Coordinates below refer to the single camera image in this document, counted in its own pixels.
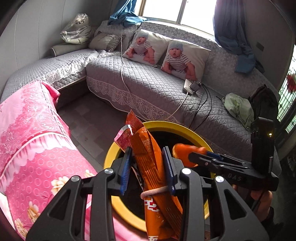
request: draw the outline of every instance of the stuffed tiger toy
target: stuffed tiger toy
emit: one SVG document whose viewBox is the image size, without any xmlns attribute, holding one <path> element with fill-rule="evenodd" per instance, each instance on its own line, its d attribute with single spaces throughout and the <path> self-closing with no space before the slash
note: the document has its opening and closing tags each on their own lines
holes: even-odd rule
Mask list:
<svg viewBox="0 0 296 241">
<path fill-rule="evenodd" d="M 93 29 L 89 24 L 89 17 L 79 13 L 67 24 L 61 32 L 61 38 L 70 44 L 83 44 L 93 37 Z"/>
</svg>

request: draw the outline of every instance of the baby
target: baby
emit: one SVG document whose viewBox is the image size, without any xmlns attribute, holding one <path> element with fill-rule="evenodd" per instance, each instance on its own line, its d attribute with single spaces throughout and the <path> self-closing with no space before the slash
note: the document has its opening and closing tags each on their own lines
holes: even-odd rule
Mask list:
<svg viewBox="0 0 296 241">
<path fill-rule="evenodd" d="M 148 33 L 141 32 L 137 35 L 136 41 L 131 44 L 128 52 L 126 53 L 129 58 L 133 58 L 133 54 L 145 56 L 144 61 L 149 62 L 150 64 L 155 64 L 154 60 L 154 49 L 152 45 L 147 41 Z"/>
<path fill-rule="evenodd" d="M 186 79 L 196 81 L 195 66 L 183 52 L 183 44 L 173 40 L 169 47 L 169 54 L 165 58 L 165 64 L 161 68 L 164 72 L 172 74 L 172 70 L 179 73 L 186 73 Z"/>
</svg>

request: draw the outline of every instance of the rubber band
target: rubber band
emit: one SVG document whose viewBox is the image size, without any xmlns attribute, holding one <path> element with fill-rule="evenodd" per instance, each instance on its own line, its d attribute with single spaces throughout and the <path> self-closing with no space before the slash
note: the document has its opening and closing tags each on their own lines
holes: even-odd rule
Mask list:
<svg viewBox="0 0 296 241">
<path fill-rule="evenodd" d="M 167 192 L 167 191 L 168 191 L 168 186 L 144 191 L 141 193 L 141 199 L 144 199 L 147 196 L 152 196 L 152 195 Z"/>
</svg>

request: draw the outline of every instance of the curtain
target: curtain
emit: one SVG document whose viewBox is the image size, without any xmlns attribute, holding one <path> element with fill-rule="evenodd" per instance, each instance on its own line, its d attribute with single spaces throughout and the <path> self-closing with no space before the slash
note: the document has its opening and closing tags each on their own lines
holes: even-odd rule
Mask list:
<svg viewBox="0 0 296 241">
<path fill-rule="evenodd" d="M 124 27 L 146 21 L 146 18 L 137 16 L 134 11 L 137 0 L 119 0 L 108 24 L 122 24 Z"/>
<path fill-rule="evenodd" d="M 216 42 L 229 53 L 238 55 L 235 72 L 248 74 L 256 67 L 264 73 L 246 39 L 242 0 L 217 0 L 213 21 Z"/>
</svg>

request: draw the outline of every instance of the yellow trash can rim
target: yellow trash can rim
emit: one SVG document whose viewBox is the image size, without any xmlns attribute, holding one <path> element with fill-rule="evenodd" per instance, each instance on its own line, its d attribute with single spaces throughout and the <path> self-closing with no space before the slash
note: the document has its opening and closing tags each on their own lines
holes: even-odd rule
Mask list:
<svg viewBox="0 0 296 241">
<path fill-rule="evenodd" d="M 167 121 L 148 121 L 143 123 L 144 126 L 150 131 L 166 131 L 170 133 L 177 134 L 181 137 L 186 138 L 188 141 L 191 141 L 195 146 L 205 147 L 208 151 L 212 152 L 212 149 L 209 145 L 202 139 L 198 134 L 189 130 L 188 128 L 178 125 L 176 123 L 167 122 Z M 111 167 L 112 162 L 118 158 L 121 153 L 121 149 L 116 143 L 112 143 L 109 148 L 105 162 L 104 169 Z M 111 197 L 112 206 L 115 211 L 121 216 L 123 220 L 132 225 L 133 227 L 147 232 L 145 221 L 138 216 L 134 215 L 121 201 L 120 197 L 112 196 Z M 205 219 L 209 217 L 209 204 L 206 201 L 204 205 Z"/>
</svg>

